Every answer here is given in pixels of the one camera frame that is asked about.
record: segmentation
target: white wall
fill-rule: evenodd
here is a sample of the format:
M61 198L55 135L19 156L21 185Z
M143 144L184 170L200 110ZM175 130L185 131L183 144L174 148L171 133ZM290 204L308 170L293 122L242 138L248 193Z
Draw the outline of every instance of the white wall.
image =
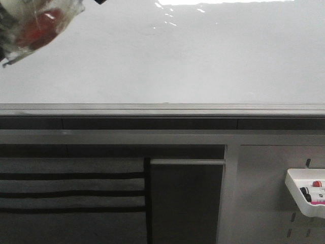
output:
M0 103L325 103L324 0L84 4L0 69Z

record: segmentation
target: red cap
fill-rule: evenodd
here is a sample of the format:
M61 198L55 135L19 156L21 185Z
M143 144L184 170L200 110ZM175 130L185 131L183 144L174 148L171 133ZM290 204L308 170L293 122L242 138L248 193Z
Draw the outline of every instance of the red cap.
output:
M321 187L321 181L320 180L315 180L313 182L313 187Z

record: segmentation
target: dark gray panel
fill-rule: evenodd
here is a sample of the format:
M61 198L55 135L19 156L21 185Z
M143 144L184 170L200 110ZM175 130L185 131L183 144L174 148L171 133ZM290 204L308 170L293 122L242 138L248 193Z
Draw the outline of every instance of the dark gray panel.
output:
M144 244L145 213L0 214L1 243Z
M0 130L61 130L60 118L0 118Z
M230 118L64 118L67 130L235 130Z
M325 130L324 118L243 118L239 130Z
M152 165L154 244L215 244L222 166Z
M70 157L223 159L224 145L67 145Z
M65 145L1 145L0 157L47 157L66 158L68 156Z
M1 173L126 173L142 171L143 159L135 158L0 158Z

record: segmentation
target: plastic bag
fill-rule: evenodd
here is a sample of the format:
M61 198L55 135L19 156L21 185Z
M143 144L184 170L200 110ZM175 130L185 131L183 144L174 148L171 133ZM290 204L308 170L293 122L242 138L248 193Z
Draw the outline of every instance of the plastic bag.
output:
M84 11L82 1L0 0L0 49L8 60L4 66L50 43Z

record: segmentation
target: gray panel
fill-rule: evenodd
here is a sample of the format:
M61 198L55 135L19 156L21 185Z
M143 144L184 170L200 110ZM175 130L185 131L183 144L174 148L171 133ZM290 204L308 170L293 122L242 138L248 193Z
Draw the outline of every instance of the gray panel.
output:
M223 159L224 145L67 145L70 157Z
M152 165L154 244L215 244L220 165Z
M0 130L0 144L71 145L324 145L325 131Z
M325 130L324 118L239 119L239 130Z
M284 179L288 168L304 168L308 158L312 167L324 168L324 155L323 146L242 146L231 243L321 244L325 220L303 216Z

